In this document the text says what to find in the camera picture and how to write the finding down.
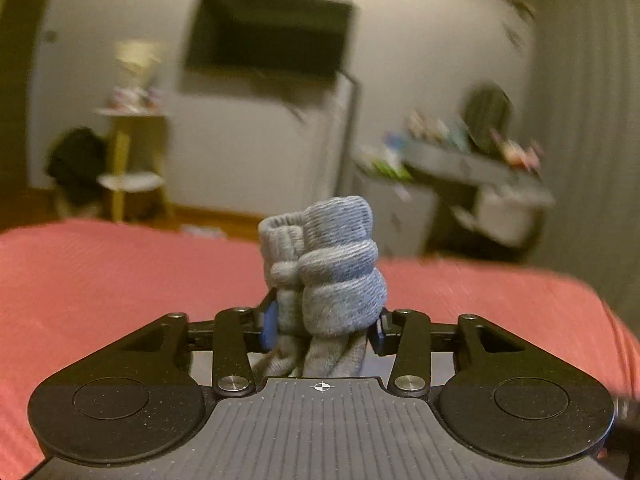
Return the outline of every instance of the shelf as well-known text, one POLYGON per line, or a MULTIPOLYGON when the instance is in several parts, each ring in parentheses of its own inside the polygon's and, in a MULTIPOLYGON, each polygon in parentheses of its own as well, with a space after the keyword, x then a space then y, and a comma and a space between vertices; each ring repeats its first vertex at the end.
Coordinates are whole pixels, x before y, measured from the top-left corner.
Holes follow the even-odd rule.
POLYGON ((104 173, 98 177, 98 184, 111 191, 122 190, 126 193, 142 193, 164 186, 164 178, 151 171, 125 173, 122 176, 104 173))
POLYGON ((167 117, 165 112, 131 112, 129 110, 114 110, 113 108, 96 108, 94 112, 103 117, 167 117))

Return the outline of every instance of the television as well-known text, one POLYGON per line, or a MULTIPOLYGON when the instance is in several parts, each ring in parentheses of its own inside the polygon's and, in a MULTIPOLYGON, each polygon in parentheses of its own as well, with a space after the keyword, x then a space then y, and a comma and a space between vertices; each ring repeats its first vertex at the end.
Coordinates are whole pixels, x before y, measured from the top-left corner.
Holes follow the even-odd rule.
POLYGON ((200 0, 185 67, 332 81, 352 13, 336 0, 200 0))

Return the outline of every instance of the rolled sock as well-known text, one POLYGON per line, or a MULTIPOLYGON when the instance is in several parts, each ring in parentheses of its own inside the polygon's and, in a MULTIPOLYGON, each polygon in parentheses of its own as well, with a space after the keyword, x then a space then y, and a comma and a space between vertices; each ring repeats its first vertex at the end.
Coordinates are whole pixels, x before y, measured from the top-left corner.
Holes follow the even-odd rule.
POLYGON ((264 377, 300 377, 309 339, 280 334, 276 348, 254 366, 258 380, 264 377))
POLYGON ((278 341, 254 366, 258 380, 302 373, 309 335, 302 319, 302 281, 298 259, 304 251, 302 213, 264 219, 258 225, 264 279, 276 288, 278 341))
POLYGON ((305 254, 298 262, 302 315, 314 336, 304 376, 355 376, 362 366, 362 331, 386 302, 386 284, 374 266, 378 248, 370 239, 372 226, 369 204, 357 196, 332 198, 304 213, 305 254))

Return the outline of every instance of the red bedsheet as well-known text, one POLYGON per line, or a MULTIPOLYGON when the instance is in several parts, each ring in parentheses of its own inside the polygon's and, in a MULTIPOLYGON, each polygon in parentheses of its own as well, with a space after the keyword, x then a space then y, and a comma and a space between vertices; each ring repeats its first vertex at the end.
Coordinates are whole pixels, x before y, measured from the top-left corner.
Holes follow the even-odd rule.
MULTIPOLYGON (((451 260, 380 262, 389 309, 473 312, 640 397, 640 344, 583 283, 451 260)), ((69 221, 0 237, 0 478, 42 454, 26 406, 41 380, 167 312, 210 319, 266 292, 255 244, 69 221)))

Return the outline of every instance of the ribbed plastic surface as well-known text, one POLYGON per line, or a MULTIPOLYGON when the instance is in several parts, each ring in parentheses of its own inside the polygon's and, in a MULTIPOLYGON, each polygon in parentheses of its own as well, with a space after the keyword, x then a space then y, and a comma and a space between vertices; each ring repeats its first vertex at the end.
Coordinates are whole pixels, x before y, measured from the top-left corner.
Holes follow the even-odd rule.
POLYGON ((190 441, 114 468, 50 460, 34 480, 614 480, 591 458, 553 468, 495 462, 457 443, 422 400, 374 379, 270 379, 220 402, 190 441))

